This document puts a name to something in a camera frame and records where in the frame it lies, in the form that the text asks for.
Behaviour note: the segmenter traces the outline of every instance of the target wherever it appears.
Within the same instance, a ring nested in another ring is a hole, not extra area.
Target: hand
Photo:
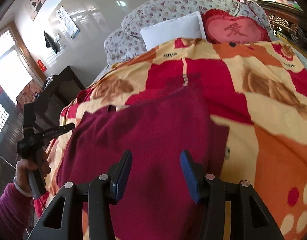
[[[21,159],[20,161],[17,162],[17,165],[15,167],[15,180],[23,191],[27,193],[31,192],[26,170],[35,171],[37,169],[38,169],[38,165],[36,165],[34,162],[30,160]],[[46,153],[44,153],[43,155],[43,164],[42,164],[41,169],[45,177],[51,172],[49,163],[47,161]]]

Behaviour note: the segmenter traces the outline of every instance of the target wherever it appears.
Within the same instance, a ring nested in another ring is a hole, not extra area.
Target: white pillow
[[[147,51],[176,38],[204,38],[206,40],[203,20],[198,11],[144,27],[140,30],[140,34],[146,44]]]

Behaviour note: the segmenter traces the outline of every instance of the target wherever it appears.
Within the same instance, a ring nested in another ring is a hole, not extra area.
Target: orange red blanket
[[[169,41],[113,65],[62,111],[59,122],[78,125],[84,112],[106,105],[122,109],[197,80],[212,120],[229,127],[220,178],[250,181],[285,239],[300,240],[307,231],[307,71],[281,41]],[[59,190],[55,178],[70,136],[53,140],[47,150],[52,172],[46,178],[46,205]],[[35,206],[41,212],[39,202]],[[88,239],[86,220],[84,232]]]

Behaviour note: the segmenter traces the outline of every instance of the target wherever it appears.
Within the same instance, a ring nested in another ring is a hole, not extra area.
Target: bracelet
[[[24,190],[22,190],[22,188],[20,188],[20,186],[18,185],[17,181],[15,180],[15,177],[14,177],[14,184],[15,184],[15,188],[16,188],[22,195],[25,195],[26,197],[32,197],[32,193],[25,192]]]

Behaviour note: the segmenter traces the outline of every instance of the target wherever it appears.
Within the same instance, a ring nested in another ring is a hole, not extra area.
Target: chinese character
[[[227,37],[230,37],[231,35],[240,35],[240,36],[245,36],[247,37],[248,35],[241,33],[239,31],[239,29],[241,28],[241,25],[238,25],[238,23],[233,23],[231,25],[229,25],[228,27],[226,27],[224,30],[230,30],[231,32],[229,34],[227,34]]]

